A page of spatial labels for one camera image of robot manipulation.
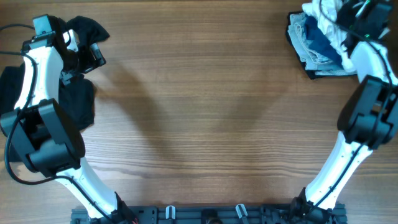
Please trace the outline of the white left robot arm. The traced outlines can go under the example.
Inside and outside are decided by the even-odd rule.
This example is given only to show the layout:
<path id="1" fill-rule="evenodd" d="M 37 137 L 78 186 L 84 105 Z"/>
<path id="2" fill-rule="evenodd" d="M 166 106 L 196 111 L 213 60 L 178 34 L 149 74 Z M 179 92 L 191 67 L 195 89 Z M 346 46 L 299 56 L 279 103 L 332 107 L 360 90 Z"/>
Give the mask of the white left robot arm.
<path id="1" fill-rule="evenodd" d="M 90 223 L 137 223 L 134 212 L 96 175 L 85 158 L 83 138 L 58 103 L 61 73 L 78 67 L 78 54 L 54 45 L 21 52 L 22 92 L 2 115 L 4 163 L 23 185 L 56 181 L 86 208 Z"/>

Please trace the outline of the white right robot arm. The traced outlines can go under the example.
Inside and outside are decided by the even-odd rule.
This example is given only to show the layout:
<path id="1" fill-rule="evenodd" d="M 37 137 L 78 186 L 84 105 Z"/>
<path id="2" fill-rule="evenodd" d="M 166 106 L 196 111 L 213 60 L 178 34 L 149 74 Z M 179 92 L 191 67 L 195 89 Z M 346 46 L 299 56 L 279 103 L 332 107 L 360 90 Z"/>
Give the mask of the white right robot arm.
<path id="1" fill-rule="evenodd" d="M 397 132 L 397 78 L 382 43 L 391 11 L 390 1 L 313 1 L 289 15 L 286 36 L 303 64 L 331 60 L 324 47 L 314 47 L 323 40 L 359 81 L 339 115 L 331 154 L 283 214 L 289 223 L 342 223 L 339 194 L 358 166 Z"/>

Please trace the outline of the white t-shirt with black print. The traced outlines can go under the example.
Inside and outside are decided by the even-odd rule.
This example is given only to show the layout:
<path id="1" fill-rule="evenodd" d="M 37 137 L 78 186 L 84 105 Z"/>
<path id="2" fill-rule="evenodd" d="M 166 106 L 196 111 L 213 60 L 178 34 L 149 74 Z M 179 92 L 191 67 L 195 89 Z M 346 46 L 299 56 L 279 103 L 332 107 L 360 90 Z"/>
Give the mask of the white t-shirt with black print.
<path id="1" fill-rule="evenodd" d="M 344 70 L 346 72 L 355 72 L 356 69 L 352 61 L 348 58 L 347 48 L 342 45 L 348 33 L 327 19 L 328 17 L 335 22 L 337 13 L 344 3 L 345 1 L 342 0 L 312 0 L 311 2 L 302 4 L 302 9 L 308 16 L 312 16 L 317 20 L 318 28 L 341 57 L 341 65 Z"/>

